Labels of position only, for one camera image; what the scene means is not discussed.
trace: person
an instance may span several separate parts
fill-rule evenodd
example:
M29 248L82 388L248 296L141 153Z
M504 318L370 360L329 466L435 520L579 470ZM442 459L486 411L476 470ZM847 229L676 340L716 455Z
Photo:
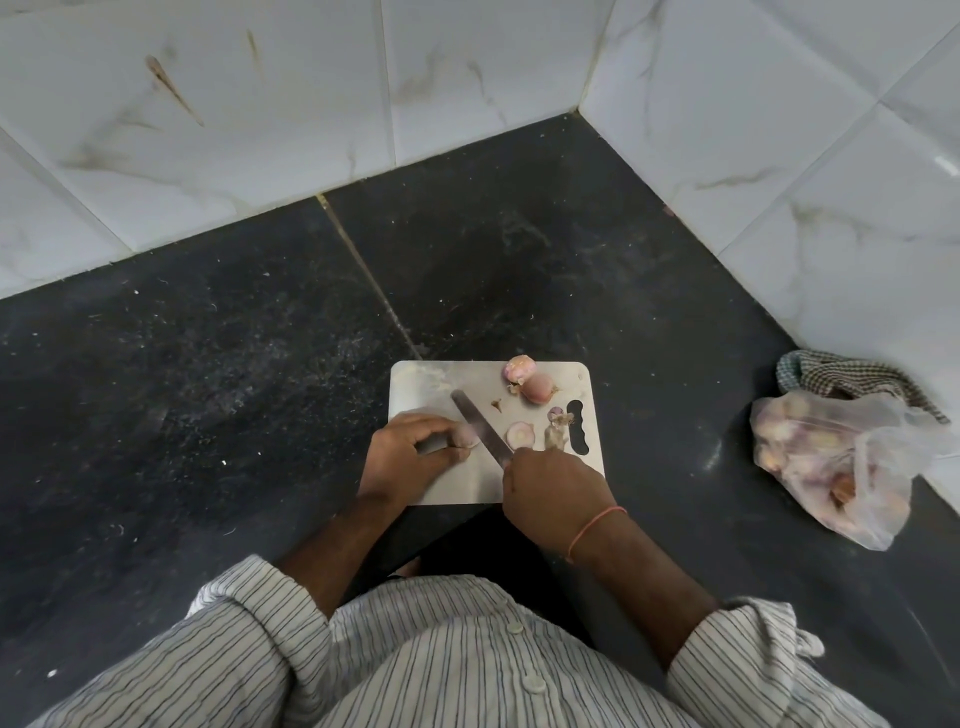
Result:
M881 726L807 661L788 604L720 604L574 455L519 449L503 513L609 590L666 670L669 697L471 575L390 579L340 605L373 544L469 456L416 444L455 423L398 415L372 437L352 503L271 566L204 586L183 621L38 726Z

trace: cloth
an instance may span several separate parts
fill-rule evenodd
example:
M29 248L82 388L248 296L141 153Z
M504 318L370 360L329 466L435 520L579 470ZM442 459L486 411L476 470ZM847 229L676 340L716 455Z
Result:
M670 700L485 579L393 580L327 621L251 556L35 725L888 725L804 659L823 651L788 604L743 599L687 640Z
M870 359L850 359L835 353L797 349L786 353L777 362L777 385L784 394L804 389L821 397L847 395L852 399L885 392L920 407L949 425L947 415L933 403L920 385L905 372Z

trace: cutting board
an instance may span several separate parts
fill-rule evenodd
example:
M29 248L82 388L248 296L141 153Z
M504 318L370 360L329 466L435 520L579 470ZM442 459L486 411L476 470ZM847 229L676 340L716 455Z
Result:
M534 426L537 434L534 449L543 449L543 432L549 424L547 410L560 406L566 411L567 406L576 400L583 405L580 417L588 452L574 452L570 443L567 443L566 451L602 474L603 453L587 367L578 361L538 361L538 370L551 375L560 391L549 404L537 406L507 391L503 365L502 361L398 361L390 371L389 416L417 409L462 421L463 416L450 399L450 392L462 389L501 437L512 423L527 422ZM502 411L493 406L496 400L499 400ZM572 409L578 409L578 405L574 404ZM478 445L466 462L437 479L420 505L499 503L502 500L503 471L487 449Z

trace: black granite floor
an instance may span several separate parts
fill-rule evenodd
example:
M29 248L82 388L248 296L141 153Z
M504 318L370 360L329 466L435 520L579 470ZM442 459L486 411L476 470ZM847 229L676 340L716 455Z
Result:
M341 230L309 200L0 302L0 725L329 517L393 362L521 351L588 365L611 485L693 575L792 601L823 671L895 723L960 719L957 519L921 484L872 553L753 466L747 407L791 342L583 119L325 199ZM475 512L409 511L366 577ZM598 646L661 684L610 602L557 572Z

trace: knife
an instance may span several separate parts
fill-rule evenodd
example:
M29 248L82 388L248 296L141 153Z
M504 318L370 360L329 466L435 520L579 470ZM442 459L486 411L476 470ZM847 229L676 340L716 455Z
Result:
M464 394L464 390L455 389L450 393L450 398L457 405L460 414L464 416L468 425L477 432L477 437L484 447L490 451L493 459L500 464L501 468L506 468L514 456L514 452L503 442L503 438L496 434L496 430L487 422L487 418L480 414L480 410L470 401L470 398Z

